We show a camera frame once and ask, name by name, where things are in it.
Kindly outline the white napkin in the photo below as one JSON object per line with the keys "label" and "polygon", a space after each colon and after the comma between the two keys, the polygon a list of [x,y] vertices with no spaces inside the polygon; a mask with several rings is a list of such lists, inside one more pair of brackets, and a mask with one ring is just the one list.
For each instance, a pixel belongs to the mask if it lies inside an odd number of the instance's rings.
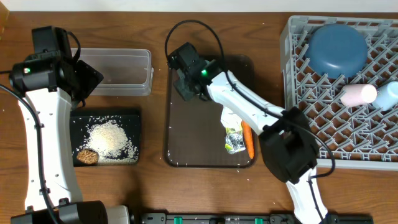
{"label": "white napkin", "polygon": [[242,119],[226,106],[223,107],[220,121],[225,128],[242,130]]}

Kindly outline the foil wrapper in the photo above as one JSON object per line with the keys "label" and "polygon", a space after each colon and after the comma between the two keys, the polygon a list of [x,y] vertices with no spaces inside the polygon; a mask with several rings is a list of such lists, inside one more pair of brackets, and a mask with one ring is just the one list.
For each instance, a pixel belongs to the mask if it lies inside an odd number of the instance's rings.
{"label": "foil wrapper", "polygon": [[242,127],[235,128],[225,128],[225,149],[229,154],[236,154],[238,152],[244,151],[246,149],[244,145],[244,136]]}

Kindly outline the orange carrot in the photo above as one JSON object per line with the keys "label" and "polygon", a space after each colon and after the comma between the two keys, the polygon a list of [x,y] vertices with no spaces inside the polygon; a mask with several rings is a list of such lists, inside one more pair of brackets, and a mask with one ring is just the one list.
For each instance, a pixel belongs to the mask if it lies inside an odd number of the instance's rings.
{"label": "orange carrot", "polygon": [[243,128],[243,137],[246,144],[246,149],[248,151],[248,155],[250,159],[254,158],[254,143],[252,138],[252,129],[251,127],[245,122],[241,122]]}

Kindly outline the brown food scrap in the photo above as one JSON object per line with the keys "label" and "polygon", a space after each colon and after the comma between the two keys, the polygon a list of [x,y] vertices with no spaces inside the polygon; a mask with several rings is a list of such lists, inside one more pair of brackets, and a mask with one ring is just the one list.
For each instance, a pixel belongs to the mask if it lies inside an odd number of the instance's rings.
{"label": "brown food scrap", "polygon": [[99,155],[95,151],[84,149],[77,154],[76,158],[84,164],[93,165],[98,162]]}

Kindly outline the dark blue plate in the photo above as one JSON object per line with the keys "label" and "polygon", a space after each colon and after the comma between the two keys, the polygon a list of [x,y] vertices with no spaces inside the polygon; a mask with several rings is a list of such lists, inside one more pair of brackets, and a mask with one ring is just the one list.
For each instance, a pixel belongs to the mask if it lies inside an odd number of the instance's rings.
{"label": "dark blue plate", "polygon": [[305,53],[314,72],[332,79],[356,75],[364,67],[367,55],[364,35],[343,24],[327,24],[317,29]]}

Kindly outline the pink cup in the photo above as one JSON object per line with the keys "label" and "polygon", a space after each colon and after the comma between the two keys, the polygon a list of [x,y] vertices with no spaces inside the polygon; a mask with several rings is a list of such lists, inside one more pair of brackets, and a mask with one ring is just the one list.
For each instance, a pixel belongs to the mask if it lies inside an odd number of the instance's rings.
{"label": "pink cup", "polygon": [[340,98],[347,107],[361,106],[372,103],[377,97],[377,90],[370,84],[345,85]]}

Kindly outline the light blue cup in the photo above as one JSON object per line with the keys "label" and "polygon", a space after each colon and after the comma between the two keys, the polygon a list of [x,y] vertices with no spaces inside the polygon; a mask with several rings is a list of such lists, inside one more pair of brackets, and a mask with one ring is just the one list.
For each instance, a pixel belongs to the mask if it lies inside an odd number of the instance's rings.
{"label": "light blue cup", "polygon": [[389,82],[377,89],[377,97],[372,102],[373,107],[383,111],[392,109],[397,104],[397,81]]}

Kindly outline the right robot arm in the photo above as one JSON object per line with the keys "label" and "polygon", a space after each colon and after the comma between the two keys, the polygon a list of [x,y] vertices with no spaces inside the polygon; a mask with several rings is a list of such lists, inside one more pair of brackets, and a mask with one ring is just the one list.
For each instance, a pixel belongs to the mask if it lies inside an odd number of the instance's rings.
{"label": "right robot arm", "polygon": [[322,202],[316,179],[320,140],[298,109],[285,110],[264,100],[241,83],[221,63],[195,59],[174,62],[179,75],[178,92],[184,99],[203,94],[230,110],[257,134],[262,159],[271,173],[285,183],[301,223],[325,223],[328,210]]}

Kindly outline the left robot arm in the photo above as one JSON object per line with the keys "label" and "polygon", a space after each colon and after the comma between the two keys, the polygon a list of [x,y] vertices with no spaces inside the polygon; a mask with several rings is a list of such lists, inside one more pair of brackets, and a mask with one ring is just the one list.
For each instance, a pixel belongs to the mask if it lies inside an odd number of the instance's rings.
{"label": "left robot arm", "polygon": [[25,212],[11,222],[128,224],[127,207],[84,201],[78,186],[70,112],[85,103],[103,76],[72,52],[71,38],[72,32],[59,27],[33,29],[34,53],[9,74],[8,92],[23,115],[29,163]]}

